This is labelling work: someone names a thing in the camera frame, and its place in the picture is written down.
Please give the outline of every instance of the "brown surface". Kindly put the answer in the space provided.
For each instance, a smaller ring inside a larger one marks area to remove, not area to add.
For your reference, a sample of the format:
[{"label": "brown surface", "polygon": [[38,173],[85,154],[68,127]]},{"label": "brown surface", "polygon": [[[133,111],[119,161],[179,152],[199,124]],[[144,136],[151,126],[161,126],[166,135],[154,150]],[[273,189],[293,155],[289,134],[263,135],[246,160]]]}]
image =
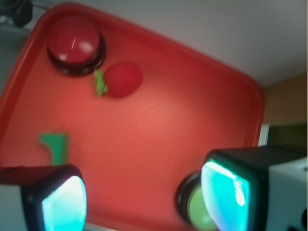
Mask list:
[{"label": "brown surface", "polygon": [[300,75],[263,89],[263,124],[282,125],[307,122],[307,75]]}]

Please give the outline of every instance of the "black object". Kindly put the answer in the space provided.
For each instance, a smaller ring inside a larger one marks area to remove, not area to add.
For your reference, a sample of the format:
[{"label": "black object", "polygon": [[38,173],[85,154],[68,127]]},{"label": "black object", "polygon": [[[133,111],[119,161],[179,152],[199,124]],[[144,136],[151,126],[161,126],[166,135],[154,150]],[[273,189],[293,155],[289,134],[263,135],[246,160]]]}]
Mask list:
[{"label": "black object", "polygon": [[249,182],[251,193],[247,230],[265,230],[269,202],[269,167],[305,156],[305,149],[296,152],[292,147],[264,146],[213,150],[207,155],[205,162],[213,160]]},{"label": "black object", "polygon": [[302,215],[302,225],[305,229],[307,229],[307,209],[303,212]]},{"label": "black object", "polygon": [[28,230],[45,230],[42,201],[71,176],[82,175],[73,165],[0,168],[0,184],[19,185]]},{"label": "black object", "polygon": [[32,19],[30,0],[0,0],[0,15],[12,18],[14,25],[23,27]]},{"label": "black object", "polygon": [[187,213],[188,200],[192,191],[198,186],[201,185],[201,174],[200,172],[193,173],[185,178],[182,183],[179,185],[176,192],[176,208],[180,216],[188,224],[192,224]]}]

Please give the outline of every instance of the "white wall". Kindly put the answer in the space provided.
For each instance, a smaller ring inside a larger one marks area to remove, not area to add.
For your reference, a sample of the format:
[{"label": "white wall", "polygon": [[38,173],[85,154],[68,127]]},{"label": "white wall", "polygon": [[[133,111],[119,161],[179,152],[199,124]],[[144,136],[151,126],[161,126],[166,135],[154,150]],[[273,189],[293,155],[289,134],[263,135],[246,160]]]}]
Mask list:
[{"label": "white wall", "polygon": [[[66,0],[40,0],[59,4]],[[74,0],[199,50],[267,86],[307,71],[306,0]]]}]

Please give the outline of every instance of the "green leaf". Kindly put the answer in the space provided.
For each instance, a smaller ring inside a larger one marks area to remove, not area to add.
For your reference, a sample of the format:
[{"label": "green leaf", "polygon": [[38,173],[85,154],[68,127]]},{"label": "green leaf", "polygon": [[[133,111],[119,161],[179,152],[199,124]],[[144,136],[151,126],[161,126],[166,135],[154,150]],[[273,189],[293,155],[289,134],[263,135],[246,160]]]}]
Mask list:
[{"label": "green leaf", "polygon": [[95,70],[93,74],[94,85],[96,87],[96,95],[97,97],[101,97],[103,94],[106,94],[108,92],[108,86],[105,83],[102,71]]}]

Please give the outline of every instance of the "red button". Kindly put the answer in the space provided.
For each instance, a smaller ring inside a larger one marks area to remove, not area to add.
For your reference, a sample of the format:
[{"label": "red button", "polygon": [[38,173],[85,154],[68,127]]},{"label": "red button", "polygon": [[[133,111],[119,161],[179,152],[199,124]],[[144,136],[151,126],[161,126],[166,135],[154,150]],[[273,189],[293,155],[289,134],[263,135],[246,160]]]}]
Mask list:
[{"label": "red button", "polygon": [[64,64],[80,65],[97,54],[100,33],[87,18],[68,16],[51,28],[47,46],[50,54]]}]

